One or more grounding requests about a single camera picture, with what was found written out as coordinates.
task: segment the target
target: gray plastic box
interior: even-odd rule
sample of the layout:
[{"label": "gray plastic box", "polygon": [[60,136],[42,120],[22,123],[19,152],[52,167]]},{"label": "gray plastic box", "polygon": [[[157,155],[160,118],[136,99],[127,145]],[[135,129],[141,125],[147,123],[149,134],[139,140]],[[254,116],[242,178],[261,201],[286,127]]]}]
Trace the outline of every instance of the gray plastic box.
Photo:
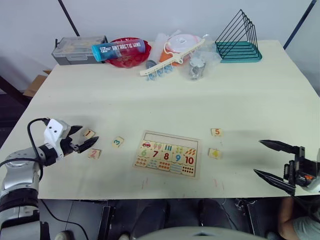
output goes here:
[{"label": "gray plastic box", "polygon": [[107,42],[106,36],[63,37],[56,44],[52,56],[60,65],[98,64],[101,62],[96,61],[91,46]]}]

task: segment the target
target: red bowl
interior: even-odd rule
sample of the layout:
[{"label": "red bowl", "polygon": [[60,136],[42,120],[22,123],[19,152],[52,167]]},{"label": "red bowl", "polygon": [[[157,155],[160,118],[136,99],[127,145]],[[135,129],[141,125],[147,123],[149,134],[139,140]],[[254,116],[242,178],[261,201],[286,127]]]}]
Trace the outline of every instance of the red bowl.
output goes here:
[{"label": "red bowl", "polygon": [[[123,37],[123,38],[113,40],[111,43],[127,41],[127,40],[134,40],[134,39],[139,39],[139,38],[137,38],[137,37]],[[122,57],[118,57],[115,59],[109,59],[104,62],[110,63],[116,67],[119,67],[119,68],[127,68],[127,69],[138,66],[139,64],[141,64],[145,60],[147,60],[147,58],[149,57],[149,54],[150,54],[150,50],[151,50],[151,46],[148,44],[148,42],[145,40],[143,40],[143,41],[144,41],[144,45],[145,45],[145,52],[144,53],[140,53],[140,54],[137,54],[134,56],[122,56]]]}]

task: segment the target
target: wooden puzzle board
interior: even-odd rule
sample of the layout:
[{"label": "wooden puzzle board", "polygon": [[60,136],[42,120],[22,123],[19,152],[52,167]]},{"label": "wooden puzzle board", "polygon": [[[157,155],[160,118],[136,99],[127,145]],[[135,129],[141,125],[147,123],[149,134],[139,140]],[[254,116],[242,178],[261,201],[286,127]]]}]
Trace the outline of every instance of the wooden puzzle board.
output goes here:
[{"label": "wooden puzzle board", "polygon": [[195,178],[199,155],[199,139],[145,131],[133,166]]}]

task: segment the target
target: floor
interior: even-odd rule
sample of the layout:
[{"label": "floor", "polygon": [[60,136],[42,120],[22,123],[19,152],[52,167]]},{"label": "floor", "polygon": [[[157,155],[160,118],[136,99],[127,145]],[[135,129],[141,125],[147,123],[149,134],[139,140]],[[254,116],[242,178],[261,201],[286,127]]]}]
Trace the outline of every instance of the floor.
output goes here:
[{"label": "floor", "polygon": [[[0,147],[6,140],[11,130],[19,120],[25,108],[6,94],[0,94]],[[143,209],[152,201],[147,199],[137,200],[107,200],[99,202],[77,200],[44,200],[50,211],[60,220],[76,222],[83,226],[90,240],[117,240],[121,233],[130,232]],[[179,226],[198,226],[198,201],[199,199],[168,199],[170,215],[165,222],[165,228]],[[225,211],[235,226],[242,232],[249,233],[249,216],[243,208],[237,207],[239,199],[219,198],[217,202],[223,204]],[[264,237],[266,231],[277,229],[276,219],[280,199],[263,198],[253,201],[248,209],[254,221],[254,232]],[[101,237],[100,226],[106,224],[102,221],[103,210],[113,209],[108,227],[107,237]],[[49,223],[50,236],[64,230],[73,232],[76,240],[85,240],[82,230],[73,224],[60,222],[54,219],[39,203],[40,220]]]}]

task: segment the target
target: cardboard box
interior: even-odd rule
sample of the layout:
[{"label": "cardboard box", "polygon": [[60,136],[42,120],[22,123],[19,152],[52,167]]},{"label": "cardboard box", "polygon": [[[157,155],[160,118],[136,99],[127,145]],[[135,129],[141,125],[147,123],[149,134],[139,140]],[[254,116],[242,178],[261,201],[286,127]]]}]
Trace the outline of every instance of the cardboard box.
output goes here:
[{"label": "cardboard box", "polygon": [[34,97],[36,95],[36,92],[39,90],[41,85],[46,80],[46,78],[47,78],[46,76],[42,76],[42,75],[36,76],[36,78],[33,80],[33,82],[30,84],[27,90],[24,91],[23,95],[28,97]]}]

